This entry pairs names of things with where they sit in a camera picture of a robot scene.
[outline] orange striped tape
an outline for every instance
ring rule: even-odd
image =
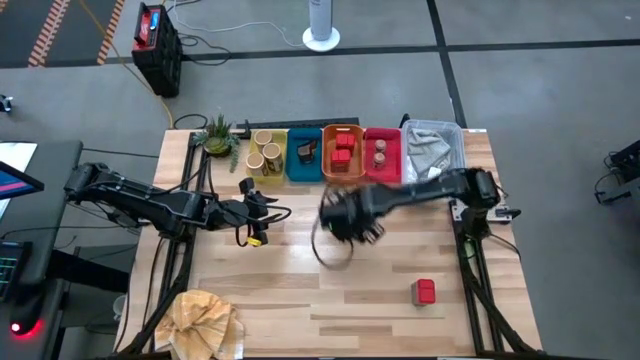
[[[67,12],[70,1],[71,0],[54,0],[51,8],[49,8],[49,14],[45,19],[44,24],[42,24],[42,29],[40,29],[38,39],[33,45],[31,55],[29,55],[29,67],[44,66],[47,55],[49,55],[49,49],[51,49],[51,44],[58,33],[60,23],[64,18],[64,14]]]
[[[122,14],[122,7],[124,6],[124,0],[116,0],[116,4],[113,6],[113,12],[111,13],[111,19],[109,19],[109,25],[105,29],[107,33],[102,40],[102,45],[100,46],[100,52],[98,52],[98,59],[96,60],[98,64],[104,64],[107,59],[107,54],[109,54],[109,49],[111,48],[111,41],[113,40],[113,35],[116,32],[116,28],[118,27],[118,21],[120,21],[120,14]]]

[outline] red cube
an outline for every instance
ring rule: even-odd
[[[336,149],[347,149],[353,151],[356,146],[356,136],[352,134],[336,135]]]
[[[351,152],[346,149],[333,150],[331,153],[331,171],[347,172],[351,163]]]
[[[435,304],[436,284],[431,279],[419,279],[411,285],[412,302],[416,306]]]

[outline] plastic bin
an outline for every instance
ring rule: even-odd
[[[462,129],[458,124],[445,121],[433,120],[409,120],[402,126],[402,182],[414,183],[418,180],[411,159],[407,155],[408,150],[408,133],[411,129],[432,130],[440,134],[442,138],[451,146],[449,159],[451,164],[449,169],[467,167],[464,154],[464,137]]]
[[[287,134],[287,176],[295,182],[321,182],[322,173],[322,130],[321,129],[290,129]],[[310,164],[303,164],[298,158],[298,146],[317,140],[315,156]]]
[[[352,134],[356,143],[351,154],[351,163],[348,172],[334,172],[331,170],[331,152],[336,149],[336,135],[341,133]],[[356,184],[363,180],[363,137],[364,130],[356,125],[329,125],[322,131],[322,172],[328,182],[340,184]]]
[[[376,140],[384,140],[385,163],[381,168],[373,166]],[[368,181],[397,184],[402,181],[402,135],[399,129],[368,128],[364,132],[364,168]]]
[[[267,185],[280,185],[284,182],[284,173],[287,168],[287,132],[285,130],[270,130],[273,139],[271,142],[278,144],[280,146],[280,151],[282,151],[282,166],[283,170],[279,174],[269,174],[267,176],[255,176],[251,174],[249,169],[246,169],[247,176],[252,177],[255,182]],[[253,140],[253,137],[257,131],[253,131],[251,133],[251,141],[249,141],[249,154],[258,152],[258,145]]]

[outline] yellow bin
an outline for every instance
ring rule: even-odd
[[[251,131],[251,141],[249,142],[249,154],[253,154],[258,151],[258,145],[256,144],[254,137],[256,133],[260,130]],[[280,185],[284,182],[284,173],[287,166],[287,131],[286,130],[269,130],[272,136],[272,143],[278,144],[280,146],[280,151],[282,152],[282,171],[279,174],[269,174],[267,176],[256,176],[251,173],[249,168],[246,169],[247,176],[253,178],[253,180],[257,183],[267,184],[267,185]]]

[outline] black case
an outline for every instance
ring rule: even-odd
[[[182,43],[164,6],[147,6],[140,3],[134,40],[142,41],[139,33],[143,14],[157,9],[160,9],[160,18],[156,29],[152,30],[155,32],[155,44],[143,49],[133,49],[131,56],[153,92],[165,98],[172,98],[180,93]]]

